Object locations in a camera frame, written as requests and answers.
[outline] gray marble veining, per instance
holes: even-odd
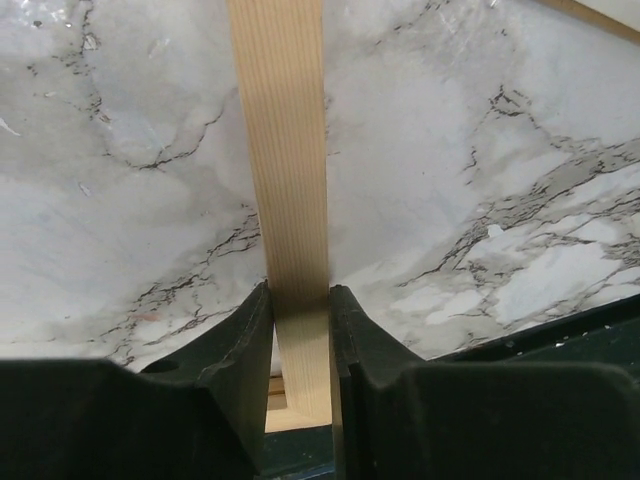
[[[0,354],[140,368],[265,275],[224,2],[0,21]],[[325,36],[332,282],[396,338],[640,293],[640,47],[532,0],[327,0]]]

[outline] pine wood strip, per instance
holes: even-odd
[[[269,414],[328,424],[322,0],[227,5],[286,384],[288,408]]]

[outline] wooden board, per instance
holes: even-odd
[[[619,37],[622,37],[626,40],[630,40],[634,43],[640,44],[640,32],[634,30],[633,28],[620,23],[613,18],[608,17],[607,15],[600,13],[593,8],[589,8],[582,3],[577,2],[576,0],[537,0],[540,3],[545,5],[549,5],[550,7],[555,8],[556,10],[560,10],[562,12],[568,13],[569,15],[576,17],[584,22],[590,23],[596,27],[599,27],[603,30],[606,30],[609,33],[613,33]],[[596,4],[600,4],[600,8],[602,9],[602,5],[604,4],[604,0],[589,0],[591,4],[596,6]]]
[[[282,380],[282,377],[271,377],[269,379],[267,411],[283,410],[285,408],[287,408],[287,397],[284,393],[284,380]]]
[[[328,424],[322,0],[227,5],[286,385],[267,427]]]
[[[627,27],[640,31],[640,0],[576,0]]]

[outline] black plastic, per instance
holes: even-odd
[[[261,285],[145,373],[106,360],[0,362],[0,478],[252,479],[272,335]]]
[[[264,443],[260,478],[333,478],[331,426],[269,433]]]
[[[640,295],[555,320],[437,362],[602,362],[637,376]]]
[[[333,288],[330,303],[337,478],[640,475],[640,395],[622,368],[425,362],[349,289]]]

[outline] marble surface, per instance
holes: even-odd
[[[139,369],[265,275],[224,1],[0,22],[0,356]],[[533,0],[325,34],[332,282],[385,329],[430,358],[640,293],[639,46]]]

